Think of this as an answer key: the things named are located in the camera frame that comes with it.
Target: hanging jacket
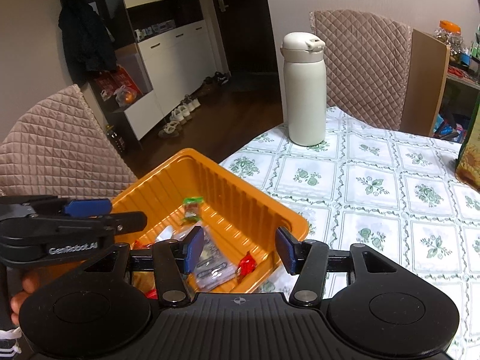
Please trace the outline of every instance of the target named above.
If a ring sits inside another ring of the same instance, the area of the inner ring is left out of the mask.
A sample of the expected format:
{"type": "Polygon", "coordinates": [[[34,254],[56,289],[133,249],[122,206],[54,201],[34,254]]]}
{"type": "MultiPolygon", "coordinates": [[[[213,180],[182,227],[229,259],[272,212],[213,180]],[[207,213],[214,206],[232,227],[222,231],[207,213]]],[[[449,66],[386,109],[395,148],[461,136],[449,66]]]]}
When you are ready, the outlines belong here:
{"type": "Polygon", "coordinates": [[[86,0],[61,0],[58,26],[70,77],[75,84],[86,83],[92,71],[112,71],[117,57],[100,16],[86,0]]]}

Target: plastic jar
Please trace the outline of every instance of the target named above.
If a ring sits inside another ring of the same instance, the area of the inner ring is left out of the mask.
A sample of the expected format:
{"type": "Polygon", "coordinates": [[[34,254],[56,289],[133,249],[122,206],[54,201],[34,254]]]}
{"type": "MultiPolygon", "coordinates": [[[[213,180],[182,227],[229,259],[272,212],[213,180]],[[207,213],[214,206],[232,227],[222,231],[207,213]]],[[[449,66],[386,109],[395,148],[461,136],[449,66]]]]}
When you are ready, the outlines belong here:
{"type": "Polygon", "coordinates": [[[463,50],[463,38],[460,27],[450,21],[440,20],[434,36],[442,43],[450,46],[450,61],[459,63],[460,54],[463,50]]]}

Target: sunflower bag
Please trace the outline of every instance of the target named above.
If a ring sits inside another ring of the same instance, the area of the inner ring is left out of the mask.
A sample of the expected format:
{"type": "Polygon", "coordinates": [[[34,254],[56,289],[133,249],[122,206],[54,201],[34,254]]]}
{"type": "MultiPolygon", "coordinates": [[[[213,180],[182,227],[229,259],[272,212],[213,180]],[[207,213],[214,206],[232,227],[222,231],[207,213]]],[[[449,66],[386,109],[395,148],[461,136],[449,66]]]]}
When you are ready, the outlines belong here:
{"type": "Polygon", "coordinates": [[[469,130],[460,148],[455,176],[462,183],[480,192],[480,95],[473,110],[469,130]]]}

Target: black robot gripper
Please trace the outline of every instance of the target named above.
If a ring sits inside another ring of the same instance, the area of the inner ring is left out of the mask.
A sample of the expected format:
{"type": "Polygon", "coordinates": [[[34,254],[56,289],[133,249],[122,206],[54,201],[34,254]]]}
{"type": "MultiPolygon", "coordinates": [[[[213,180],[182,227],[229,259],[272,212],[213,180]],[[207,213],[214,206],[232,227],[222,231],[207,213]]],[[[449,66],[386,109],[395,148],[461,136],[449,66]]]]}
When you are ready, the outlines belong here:
{"type": "Polygon", "coordinates": [[[151,250],[113,245],[25,301],[33,359],[449,359],[459,314],[440,290],[364,244],[330,250],[280,227],[275,245],[298,275],[288,301],[191,298],[182,275],[202,251],[199,226],[151,250]],[[154,272],[158,300],[129,284],[138,271],[154,272]],[[322,299],[327,272],[347,272],[348,286],[322,299]]]}

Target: dining table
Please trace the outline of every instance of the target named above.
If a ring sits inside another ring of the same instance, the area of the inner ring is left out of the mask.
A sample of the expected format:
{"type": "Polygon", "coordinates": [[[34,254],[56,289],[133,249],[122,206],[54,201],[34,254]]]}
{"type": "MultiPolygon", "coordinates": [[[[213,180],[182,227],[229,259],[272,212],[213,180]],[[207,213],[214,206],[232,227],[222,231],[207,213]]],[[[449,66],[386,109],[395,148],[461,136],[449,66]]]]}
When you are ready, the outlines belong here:
{"type": "MultiPolygon", "coordinates": [[[[367,244],[446,293],[460,314],[448,354],[479,360],[480,194],[455,178],[460,147],[330,107],[318,145],[293,143],[282,124],[221,165],[303,216],[307,238],[345,251],[367,244]]],[[[288,298],[296,280],[280,265],[259,291],[288,298]]],[[[346,285],[346,274],[329,273],[323,297],[346,285]]]]}

